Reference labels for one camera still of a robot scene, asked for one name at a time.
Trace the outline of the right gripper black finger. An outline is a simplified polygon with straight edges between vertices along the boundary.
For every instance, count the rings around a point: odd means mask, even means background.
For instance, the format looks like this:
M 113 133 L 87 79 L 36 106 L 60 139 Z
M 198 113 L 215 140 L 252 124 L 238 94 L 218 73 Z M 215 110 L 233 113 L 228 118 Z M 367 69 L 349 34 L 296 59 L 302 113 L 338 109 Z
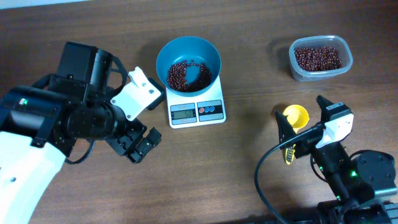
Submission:
M 316 101 L 321 109 L 320 121 L 331 121 L 333 113 L 327 107 L 333 105 L 333 103 L 321 95 L 317 96 Z
M 293 130 L 292 125 L 287 121 L 286 116 L 284 116 L 281 112 L 276 110 L 275 118 L 278 125 L 279 143 L 286 142 L 287 140 L 296 137 L 297 134 Z

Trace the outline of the yellow measuring scoop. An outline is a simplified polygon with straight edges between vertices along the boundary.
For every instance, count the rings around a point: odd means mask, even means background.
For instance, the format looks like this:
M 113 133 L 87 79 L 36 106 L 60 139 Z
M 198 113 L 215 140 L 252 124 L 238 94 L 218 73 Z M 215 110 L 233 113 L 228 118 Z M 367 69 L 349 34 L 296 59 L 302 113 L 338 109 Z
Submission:
M 290 105 L 286 107 L 282 114 L 287 118 L 288 123 L 293 127 L 295 133 L 304 128 L 310 119 L 307 110 L 301 105 Z M 295 144 L 284 149 L 284 161 L 287 165 L 291 165 L 293 162 L 294 153 Z

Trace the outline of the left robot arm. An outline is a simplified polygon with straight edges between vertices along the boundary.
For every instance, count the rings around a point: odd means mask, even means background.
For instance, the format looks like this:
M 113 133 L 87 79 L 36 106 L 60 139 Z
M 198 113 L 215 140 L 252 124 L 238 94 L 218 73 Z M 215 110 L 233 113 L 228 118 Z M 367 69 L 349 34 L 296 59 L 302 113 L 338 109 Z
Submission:
M 79 139 L 105 141 L 138 164 L 161 141 L 138 116 L 165 90 L 92 45 L 67 42 L 55 73 L 1 100 L 1 222 L 27 223 Z

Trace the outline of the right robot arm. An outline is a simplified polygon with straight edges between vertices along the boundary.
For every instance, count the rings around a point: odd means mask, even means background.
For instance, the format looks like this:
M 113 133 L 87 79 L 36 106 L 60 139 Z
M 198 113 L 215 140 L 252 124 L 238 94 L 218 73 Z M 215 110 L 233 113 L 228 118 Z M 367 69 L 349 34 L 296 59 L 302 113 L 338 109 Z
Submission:
M 275 112 L 282 149 L 294 147 L 294 157 L 309 156 L 318 166 L 335 200 L 320 202 L 314 223 L 397 223 L 397 205 L 386 198 L 397 194 L 394 157 L 370 149 L 348 155 L 342 145 L 353 129 L 354 114 L 343 102 L 319 95 L 318 123 L 296 133 L 287 116 Z

